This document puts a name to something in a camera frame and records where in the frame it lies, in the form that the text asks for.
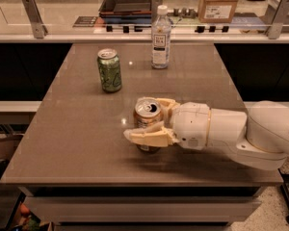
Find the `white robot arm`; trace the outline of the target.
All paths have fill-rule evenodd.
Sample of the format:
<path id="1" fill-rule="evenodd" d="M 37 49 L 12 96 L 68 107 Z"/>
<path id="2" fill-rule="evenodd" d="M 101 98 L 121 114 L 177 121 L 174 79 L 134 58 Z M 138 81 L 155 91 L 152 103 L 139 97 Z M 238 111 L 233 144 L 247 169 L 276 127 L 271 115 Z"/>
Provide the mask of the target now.
<path id="1" fill-rule="evenodd" d="M 280 168 L 289 157 L 289 108 L 276 102 L 256 102 L 245 113 L 142 97 L 134 118 L 137 127 L 124 136 L 144 149 L 174 144 L 213 148 L 234 162 L 264 170 Z"/>

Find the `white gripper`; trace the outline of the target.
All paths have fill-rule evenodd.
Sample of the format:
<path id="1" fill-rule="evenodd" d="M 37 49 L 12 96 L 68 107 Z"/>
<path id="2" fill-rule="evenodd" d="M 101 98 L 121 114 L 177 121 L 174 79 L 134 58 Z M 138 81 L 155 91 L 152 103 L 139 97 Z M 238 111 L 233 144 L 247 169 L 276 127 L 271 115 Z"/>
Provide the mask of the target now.
<path id="1" fill-rule="evenodd" d="M 145 128 L 127 129 L 123 135 L 138 145 L 168 147 L 178 143 L 186 149 L 202 150 L 207 142 L 210 108 L 193 102 L 180 105 L 169 98 L 156 101 L 160 107 L 159 121 Z M 165 126 L 169 122 L 171 129 Z"/>

